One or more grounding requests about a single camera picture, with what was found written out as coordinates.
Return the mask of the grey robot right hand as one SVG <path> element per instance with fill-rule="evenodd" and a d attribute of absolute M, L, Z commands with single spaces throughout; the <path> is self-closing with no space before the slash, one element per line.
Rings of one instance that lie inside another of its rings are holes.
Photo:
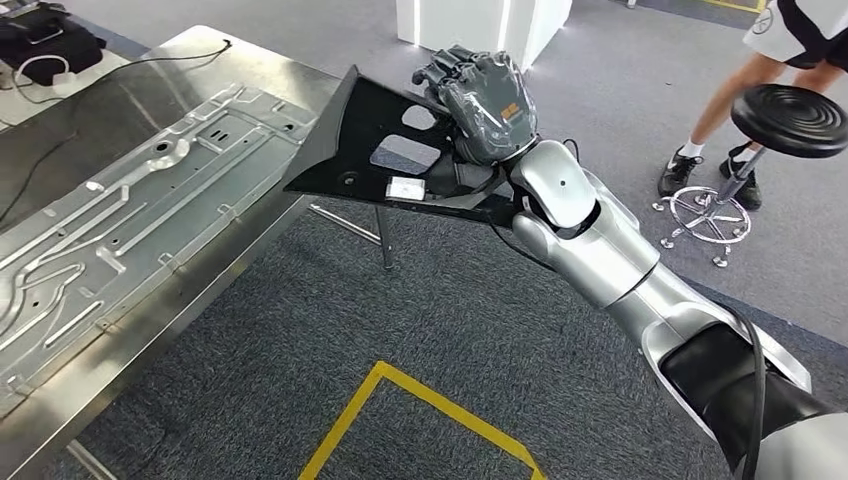
<path fill-rule="evenodd" d="M 521 156 L 538 138 L 536 106 L 520 68 L 504 51 L 441 49 L 414 71 L 425 96 L 457 125 L 454 145 L 468 163 L 492 166 Z"/>

